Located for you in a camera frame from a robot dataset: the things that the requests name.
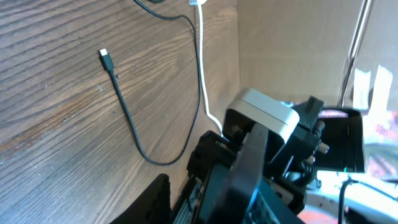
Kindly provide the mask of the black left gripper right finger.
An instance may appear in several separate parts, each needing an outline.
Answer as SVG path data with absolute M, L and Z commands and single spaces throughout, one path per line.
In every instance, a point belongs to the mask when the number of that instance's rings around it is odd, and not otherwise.
M 256 224 L 304 224 L 262 180 L 256 199 L 245 216 L 245 223 Z

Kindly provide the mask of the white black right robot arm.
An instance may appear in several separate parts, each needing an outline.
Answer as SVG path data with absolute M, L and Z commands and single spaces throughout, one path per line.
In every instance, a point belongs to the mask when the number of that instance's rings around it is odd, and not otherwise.
M 192 152 L 192 191 L 173 222 L 300 223 L 312 208 L 338 223 L 396 223 L 397 192 L 364 174 L 360 113 L 325 110 L 314 97 L 294 106 L 237 97 L 223 132 L 207 132 Z

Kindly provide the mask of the blue Galaxy smartphone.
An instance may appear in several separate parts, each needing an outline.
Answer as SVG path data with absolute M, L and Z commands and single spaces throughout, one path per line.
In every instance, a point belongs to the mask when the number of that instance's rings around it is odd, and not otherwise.
M 207 223 L 242 223 L 262 179 L 269 129 L 256 123 L 230 170 L 219 169 L 208 183 Z

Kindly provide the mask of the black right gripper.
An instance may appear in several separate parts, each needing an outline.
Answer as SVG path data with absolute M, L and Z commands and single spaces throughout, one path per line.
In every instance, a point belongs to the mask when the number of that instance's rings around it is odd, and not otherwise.
M 209 180 L 221 168 L 230 170 L 248 135 L 240 146 L 213 131 L 200 138 L 187 165 L 190 179 L 172 210 L 173 223 L 207 223 Z M 293 160 L 313 155 L 319 143 L 318 133 L 308 133 L 304 137 L 293 134 L 270 162 L 265 160 L 265 152 L 261 181 L 265 180 L 296 216 L 305 208 L 305 187 L 314 179 L 315 171 L 306 163 L 294 164 Z

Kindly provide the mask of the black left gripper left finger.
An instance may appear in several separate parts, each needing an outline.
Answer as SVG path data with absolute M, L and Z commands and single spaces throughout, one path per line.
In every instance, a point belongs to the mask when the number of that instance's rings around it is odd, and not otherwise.
M 169 223 L 170 216 L 169 176 L 159 174 L 145 191 L 111 224 Z

